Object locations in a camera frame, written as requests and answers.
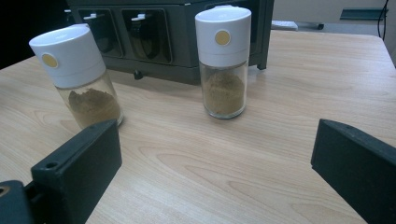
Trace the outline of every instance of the black machine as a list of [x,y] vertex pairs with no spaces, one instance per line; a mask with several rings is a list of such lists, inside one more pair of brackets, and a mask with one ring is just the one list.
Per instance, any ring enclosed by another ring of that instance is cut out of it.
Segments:
[[107,68],[199,83],[195,15],[216,6],[252,12],[249,65],[266,68],[274,0],[66,0],[75,23],[88,23]]

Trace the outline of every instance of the light wood grain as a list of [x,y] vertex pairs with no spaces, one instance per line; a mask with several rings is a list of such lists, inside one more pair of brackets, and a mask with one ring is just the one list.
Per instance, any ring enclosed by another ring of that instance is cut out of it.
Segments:
[[[200,86],[109,71],[123,164],[88,223],[364,223],[311,168],[319,119],[396,146],[396,71],[368,35],[272,31],[247,107],[206,114]],[[0,181],[80,131],[34,57],[0,71]]]

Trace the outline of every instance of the glass bottle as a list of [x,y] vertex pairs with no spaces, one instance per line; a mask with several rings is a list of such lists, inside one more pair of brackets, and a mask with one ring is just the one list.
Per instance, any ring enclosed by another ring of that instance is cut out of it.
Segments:
[[245,109],[248,61],[229,67],[200,63],[201,85],[206,111],[218,119],[230,119]]
[[246,106],[251,12],[221,6],[195,16],[204,106],[217,119],[231,119]]
[[87,24],[39,35],[29,42],[81,129],[123,119],[102,55]]

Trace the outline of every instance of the white cap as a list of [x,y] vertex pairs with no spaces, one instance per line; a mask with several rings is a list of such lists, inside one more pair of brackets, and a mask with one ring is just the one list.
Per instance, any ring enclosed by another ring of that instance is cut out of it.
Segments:
[[29,45],[56,87],[85,85],[106,71],[88,24],[39,35],[30,40]]
[[251,12],[243,7],[214,7],[195,16],[201,63],[226,67],[245,62],[250,48]]

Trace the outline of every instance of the ground spice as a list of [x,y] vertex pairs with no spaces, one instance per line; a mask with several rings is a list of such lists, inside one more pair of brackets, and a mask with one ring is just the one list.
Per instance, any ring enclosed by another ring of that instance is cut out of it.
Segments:
[[204,85],[205,106],[216,114],[232,114],[244,106],[245,85],[236,75],[216,73]]
[[103,120],[120,117],[119,103],[107,92],[88,89],[78,94],[71,91],[69,104],[70,111],[80,127],[88,127]]

